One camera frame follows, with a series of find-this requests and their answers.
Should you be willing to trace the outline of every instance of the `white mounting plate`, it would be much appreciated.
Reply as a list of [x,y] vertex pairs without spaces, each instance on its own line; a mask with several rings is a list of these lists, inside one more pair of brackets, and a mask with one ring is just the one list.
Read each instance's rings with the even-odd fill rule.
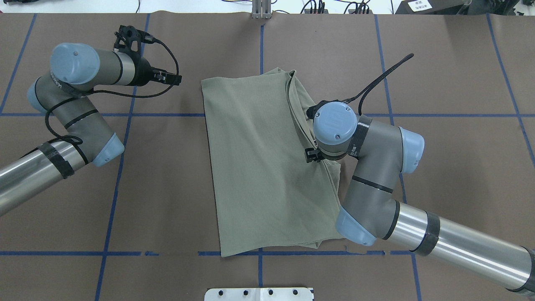
[[209,289],[204,294],[204,301],[314,301],[313,291],[313,288]]

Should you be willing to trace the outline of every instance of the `blue plastic cap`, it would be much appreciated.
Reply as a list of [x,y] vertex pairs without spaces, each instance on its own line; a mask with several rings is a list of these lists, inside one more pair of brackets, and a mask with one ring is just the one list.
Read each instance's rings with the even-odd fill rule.
[[28,89],[28,92],[26,93],[26,97],[28,97],[28,101],[32,105],[34,109],[37,111],[45,114],[47,111],[43,108],[39,100],[37,99],[37,94],[35,94],[35,85],[37,85],[37,81],[39,79],[36,79],[35,82],[30,86]]
[[97,51],[86,44],[61,43],[50,57],[52,73],[61,81],[81,85],[95,78],[100,68]]
[[410,174],[416,170],[422,154],[424,153],[425,140],[422,135],[407,131],[400,127],[401,139],[403,140],[403,168],[401,172]]
[[359,224],[347,211],[340,207],[336,220],[336,230],[348,240],[365,246],[371,246],[377,239]]
[[358,118],[348,105],[333,101],[316,112],[312,129],[316,139],[326,145],[346,142],[357,129]]
[[102,165],[113,160],[118,155],[122,154],[124,151],[125,146],[119,137],[117,137],[117,134],[113,133],[113,136],[111,136],[110,140],[108,140],[106,145],[104,145],[100,153],[93,160],[93,164],[97,167],[101,167]]

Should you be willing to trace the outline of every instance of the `white floor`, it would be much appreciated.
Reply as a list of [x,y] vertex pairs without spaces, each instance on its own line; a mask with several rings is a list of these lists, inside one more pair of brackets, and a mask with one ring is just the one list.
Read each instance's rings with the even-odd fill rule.
[[[277,0],[272,5],[272,9],[299,13],[305,2],[304,0]],[[401,0],[392,0],[392,2],[394,10],[396,10]],[[336,0],[325,0],[325,3],[325,8],[329,13],[343,13],[347,6],[347,3]],[[26,4],[18,2],[2,3],[0,4],[0,11],[27,13],[127,13],[135,12],[137,5],[137,0],[40,0]],[[392,13],[390,0],[371,0],[368,5],[376,14]],[[221,0],[141,0],[141,13],[159,10],[185,13],[250,12],[251,3],[229,3]],[[535,15],[535,7],[522,5],[522,0],[516,6],[516,11],[523,12],[526,15]]]

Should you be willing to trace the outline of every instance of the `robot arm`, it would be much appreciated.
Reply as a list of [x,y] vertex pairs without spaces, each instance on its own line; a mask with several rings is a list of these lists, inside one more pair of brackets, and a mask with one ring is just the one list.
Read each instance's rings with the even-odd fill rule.
[[[154,68],[141,56],[141,43],[160,43],[171,54],[160,40],[122,25],[116,36],[114,51],[73,43],[62,43],[54,49],[50,73],[33,83],[28,99],[35,109],[46,113],[47,127],[56,139],[0,170],[0,216],[84,165],[92,162],[100,167],[123,153],[123,143],[87,97],[110,93],[94,91],[96,85],[143,86],[149,81],[169,85],[161,93],[136,96],[147,98],[181,82],[181,76]],[[133,43],[137,43],[137,50],[132,49]],[[69,135],[60,136],[50,128],[48,116],[52,112]]]
[[399,173],[411,173],[418,166],[422,136],[355,115],[338,101],[320,103],[309,117],[318,148],[305,150],[307,162],[339,160],[346,154],[358,159],[336,224],[340,234],[366,246],[377,237],[390,240],[416,254],[471,270],[512,292],[535,296],[532,250],[392,199]]

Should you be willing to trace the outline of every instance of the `green cloth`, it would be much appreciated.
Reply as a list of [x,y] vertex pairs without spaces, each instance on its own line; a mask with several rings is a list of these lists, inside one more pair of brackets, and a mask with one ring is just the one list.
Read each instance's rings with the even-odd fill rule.
[[340,165],[307,163],[314,101],[295,71],[202,81],[221,256],[341,238]]

